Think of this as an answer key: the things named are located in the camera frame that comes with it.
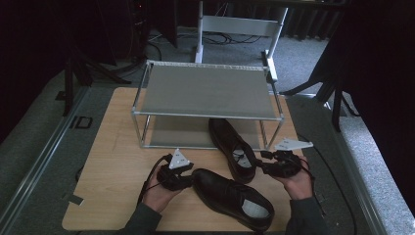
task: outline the wooden table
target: wooden table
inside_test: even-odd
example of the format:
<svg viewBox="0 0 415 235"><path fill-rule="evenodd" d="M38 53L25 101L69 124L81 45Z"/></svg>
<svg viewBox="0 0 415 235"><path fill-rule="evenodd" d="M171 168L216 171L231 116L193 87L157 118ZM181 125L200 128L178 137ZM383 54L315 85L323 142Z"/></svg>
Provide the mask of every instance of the wooden table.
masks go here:
<svg viewBox="0 0 415 235"><path fill-rule="evenodd" d="M131 118L135 88L118 88L109 103L73 195L81 206L69 203L63 220L66 230L118 230L135 210L138 195L151 168L174 149L140 148ZM280 97L285 122L277 137L297 139L285 99ZM226 158L218 150L181 149L195 168L207 168L232 178ZM291 215L289 196L281 183L258 168L248 185L274 206L275 217L268 231L284 231ZM176 196L162 212L159 231L251 231L236 219L210 210L192 188Z"/></svg>

